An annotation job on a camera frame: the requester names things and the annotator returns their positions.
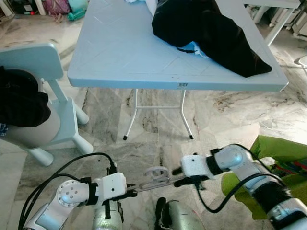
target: chair backrest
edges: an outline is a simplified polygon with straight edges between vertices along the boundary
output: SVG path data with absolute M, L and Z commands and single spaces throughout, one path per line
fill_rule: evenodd
M 37 79 L 49 83 L 58 100 L 67 98 L 61 90 L 57 79 L 64 72 L 58 52 L 53 44 L 31 44 L 0 50 L 0 66 L 5 69 L 21 69 L 31 73 Z

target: white table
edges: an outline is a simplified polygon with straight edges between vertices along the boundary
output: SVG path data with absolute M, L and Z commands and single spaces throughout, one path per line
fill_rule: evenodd
M 275 37 L 283 28 L 284 24 L 290 18 L 293 10 L 300 5 L 299 0 L 242 0 L 242 1 L 244 4 L 261 6 L 257 14 L 255 15 L 254 23 L 259 23 L 263 14 L 270 7 L 280 7 L 287 9 L 287 12 L 284 14 L 284 16 L 280 19 L 280 21 L 274 26 L 274 28 L 265 38 L 265 42 L 268 44 L 268 46 L 274 41 Z
M 75 87 L 133 88 L 138 109 L 180 109 L 185 90 L 281 91 L 288 80 L 240 0 L 217 0 L 221 12 L 241 26 L 251 48 L 272 72 L 244 78 L 209 58 L 178 51 L 153 35 L 145 2 L 91 0 L 68 71 Z M 141 107 L 137 89 L 182 90 L 180 106 Z

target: pink bag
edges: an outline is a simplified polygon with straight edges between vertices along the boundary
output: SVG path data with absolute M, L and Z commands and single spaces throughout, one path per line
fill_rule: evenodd
M 67 14 L 70 12 L 68 0 L 42 0 L 49 15 Z

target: black cloth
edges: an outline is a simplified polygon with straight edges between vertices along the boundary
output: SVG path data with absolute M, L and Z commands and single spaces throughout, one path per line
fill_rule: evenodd
M 208 57 L 243 77 L 272 70 L 214 0 L 159 0 L 152 27 L 156 36 L 173 46 L 197 42 Z
M 48 95 L 38 91 L 31 74 L 0 67 L 0 123 L 36 127 L 50 117 L 47 103 Z

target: blue cloth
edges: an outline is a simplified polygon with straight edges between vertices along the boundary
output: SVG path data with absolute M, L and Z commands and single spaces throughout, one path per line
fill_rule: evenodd
M 8 125 L 5 123 L 0 123 L 0 137 L 5 136 L 6 131 L 8 131 Z

